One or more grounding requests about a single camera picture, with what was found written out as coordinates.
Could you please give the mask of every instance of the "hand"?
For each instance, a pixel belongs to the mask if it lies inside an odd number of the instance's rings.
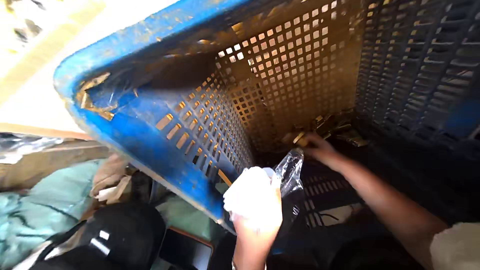
[[[280,179],[272,179],[258,167],[243,172],[224,195],[225,209],[233,208],[238,196],[242,207],[232,214],[237,233],[235,265],[239,270],[264,270],[265,261],[276,234],[282,225]]]
[[[330,167],[330,169],[339,172],[340,167],[348,159],[342,154],[338,153],[331,144],[321,138],[317,133],[308,133],[305,135],[307,140],[315,148],[305,148],[305,154],[312,156],[316,160]]]

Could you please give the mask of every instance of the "green cloth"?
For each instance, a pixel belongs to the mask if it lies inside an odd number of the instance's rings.
[[[0,193],[0,269],[10,269],[50,236],[72,228],[91,205],[93,177],[103,160],[58,170],[26,196]]]

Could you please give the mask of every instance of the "clear plastic bag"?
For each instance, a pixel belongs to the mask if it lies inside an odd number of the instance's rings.
[[[282,180],[280,193],[283,222],[278,235],[286,234],[291,229],[300,213],[299,203],[305,198],[303,183],[300,180],[303,157],[300,148],[292,149],[274,168],[275,176]]]
[[[62,138],[2,133],[0,134],[0,163],[15,164],[23,155],[40,152],[62,142]]]

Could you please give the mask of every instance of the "gloved hand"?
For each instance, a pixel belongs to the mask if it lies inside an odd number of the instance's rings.
[[[237,232],[234,262],[238,270],[264,269],[265,260],[282,225],[281,180],[260,167],[245,169],[223,195]]]

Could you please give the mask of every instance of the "blue plastic basket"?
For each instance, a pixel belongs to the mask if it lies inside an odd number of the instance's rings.
[[[315,105],[308,111],[321,95],[300,87],[320,89],[321,77],[313,81],[322,72],[320,53],[330,56],[335,37],[349,31],[346,12],[356,9],[358,3],[340,0],[181,0],[66,58],[55,72],[55,88],[94,138],[224,223],[214,185],[219,169],[234,180],[252,166],[245,130],[257,149],[275,149],[276,136],[292,123],[344,109],[327,87],[320,92],[331,96],[326,110]],[[328,47],[326,25],[341,29],[328,36]],[[347,47],[344,37],[336,46]],[[302,61],[304,70],[296,69]],[[344,100],[352,107],[354,92]]]
[[[218,170],[234,180],[252,150],[355,102],[388,134],[478,147],[480,110],[461,104],[478,104],[479,5],[180,0],[69,56],[54,83],[84,130],[225,224]]]

